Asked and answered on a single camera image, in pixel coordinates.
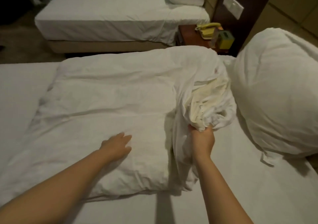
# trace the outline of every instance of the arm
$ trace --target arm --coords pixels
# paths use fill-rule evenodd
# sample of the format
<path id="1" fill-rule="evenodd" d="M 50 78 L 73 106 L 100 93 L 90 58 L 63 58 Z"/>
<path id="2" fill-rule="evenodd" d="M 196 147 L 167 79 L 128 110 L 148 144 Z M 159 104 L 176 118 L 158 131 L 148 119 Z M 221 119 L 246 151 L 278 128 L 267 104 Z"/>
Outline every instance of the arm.
<path id="1" fill-rule="evenodd" d="M 215 139 L 210 125 L 203 132 L 189 126 L 192 133 L 193 158 L 199 174 L 209 223 L 253 224 L 220 171 L 212 162 L 210 154 Z"/>
<path id="2" fill-rule="evenodd" d="M 105 165 L 129 154 L 130 139 L 120 133 L 103 141 L 99 150 L 11 200 L 0 209 L 0 223 L 60 222 Z"/>

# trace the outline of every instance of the white bed sheet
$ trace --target white bed sheet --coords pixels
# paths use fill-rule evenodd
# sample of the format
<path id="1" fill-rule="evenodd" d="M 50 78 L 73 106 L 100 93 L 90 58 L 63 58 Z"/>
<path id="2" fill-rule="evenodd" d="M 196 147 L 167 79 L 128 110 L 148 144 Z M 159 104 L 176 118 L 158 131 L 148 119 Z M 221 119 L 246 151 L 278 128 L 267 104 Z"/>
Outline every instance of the white bed sheet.
<path id="1" fill-rule="evenodd" d="M 52 0 L 35 23 L 47 40 L 153 41 L 172 45 L 178 25 L 210 21 L 204 8 L 168 0 Z"/>
<path id="2" fill-rule="evenodd" d="M 39 98 L 52 82 L 58 63 L 0 65 L 0 170 L 20 146 Z M 318 175 L 304 159 L 274 168 L 259 161 L 259 151 L 238 119 L 215 133 L 212 159 L 255 223 L 318 222 Z M 86 203 L 67 222 L 208 223 L 200 185 L 181 196 L 168 193 L 135 195 Z"/>

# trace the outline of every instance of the white wall switch plate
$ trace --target white wall switch plate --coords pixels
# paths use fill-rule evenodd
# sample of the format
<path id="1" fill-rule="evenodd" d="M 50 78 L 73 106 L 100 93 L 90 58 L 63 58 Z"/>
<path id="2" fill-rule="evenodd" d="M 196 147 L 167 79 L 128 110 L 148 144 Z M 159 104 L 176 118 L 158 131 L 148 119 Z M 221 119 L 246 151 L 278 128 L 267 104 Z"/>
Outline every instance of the white wall switch plate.
<path id="1" fill-rule="evenodd" d="M 231 12 L 235 18 L 239 19 L 244 7 L 236 0 L 223 0 L 223 5 Z"/>

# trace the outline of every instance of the yellow telephone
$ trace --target yellow telephone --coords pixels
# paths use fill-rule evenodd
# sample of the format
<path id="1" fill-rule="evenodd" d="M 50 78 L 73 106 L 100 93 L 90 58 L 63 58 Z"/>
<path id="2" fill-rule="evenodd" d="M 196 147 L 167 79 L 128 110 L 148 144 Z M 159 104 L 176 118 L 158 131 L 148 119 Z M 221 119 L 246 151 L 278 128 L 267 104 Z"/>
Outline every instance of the yellow telephone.
<path id="1" fill-rule="evenodd" d="M 201 37 L 205 40 L 210 40 L 213 37 L 215 29 L 223 30 L 220 23 L 208 23 L 203 25 L 197 25 L 195 30 L 198 30 L 201 34 Z"/>

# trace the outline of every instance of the nightstand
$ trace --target nightstand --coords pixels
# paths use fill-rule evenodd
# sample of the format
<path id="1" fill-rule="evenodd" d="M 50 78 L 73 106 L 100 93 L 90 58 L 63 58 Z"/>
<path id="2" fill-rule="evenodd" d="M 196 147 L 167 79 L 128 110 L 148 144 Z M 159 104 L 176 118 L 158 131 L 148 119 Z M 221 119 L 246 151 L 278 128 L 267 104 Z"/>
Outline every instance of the nightstand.
<path id="1" fill-rule="evenodd" d="M 227 55 L 229 50 L 210 47 L 210 40 L 204 40 L 200 33 L 195 31 L 196 25 L 179 25 L 176 36 L 176 46 L 199 45 L 215 50 L 219 55 Z"/>

